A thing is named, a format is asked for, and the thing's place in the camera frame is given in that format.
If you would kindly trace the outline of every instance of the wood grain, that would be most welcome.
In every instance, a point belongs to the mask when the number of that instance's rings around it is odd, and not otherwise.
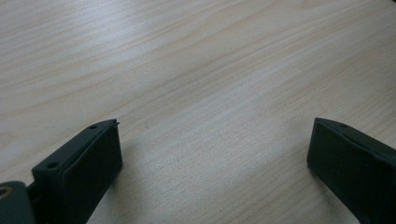
[[[89,223],[358,223],[306,167],[315,117],[396,147],[390,0],[2,1],[0,181],[118,119]]]

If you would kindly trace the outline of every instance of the small hole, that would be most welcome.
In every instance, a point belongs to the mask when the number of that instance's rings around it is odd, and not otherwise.
[[[54,169],[54,168],[56,168],[58,166],[59,166],[59,162],[52,162],[52,163],[47,165],[47,168]]]
[[[12,188],[11,187],[2,187],[0,188],[0,199],[6,198],[8,195],[11,194]]]

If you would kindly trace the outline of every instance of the screw hole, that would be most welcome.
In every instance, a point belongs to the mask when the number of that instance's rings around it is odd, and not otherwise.
[[[11,194],[12,188],[11,187],[2,187],[0,188],[0,199],[6,198],[8,195]]]
[[[52,163],[47,165],[47,168],[48,169],[54,169],[54,168],[56,168],[58,166],[59,166],[59,162],[52,162]]]

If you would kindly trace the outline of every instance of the table surface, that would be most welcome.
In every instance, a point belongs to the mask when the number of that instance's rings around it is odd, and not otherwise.
[[[396,147],[390,0],[2,1],[0,181],[120,122],[89,223],[358,223],[308,170],[315,117]]]

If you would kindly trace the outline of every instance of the black plastic piece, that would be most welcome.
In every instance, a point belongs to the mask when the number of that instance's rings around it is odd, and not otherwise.
[[[343,123],[315,119],[307,162],[360,223],[396,223],[396,150]]]
[[[122,166],[117,125],[115,119],[96,123],[40,162],[32,170],[35,182],[27,189],[20,183],[18,194],[10,195],[18,200],[0,199],[0,210],[30,204],[26,211],[34,211],[35,222],[21,212],[15,214],[23,221],[8,221],[16,218],[14,214],[1,213],[0,224],[86,223]]]

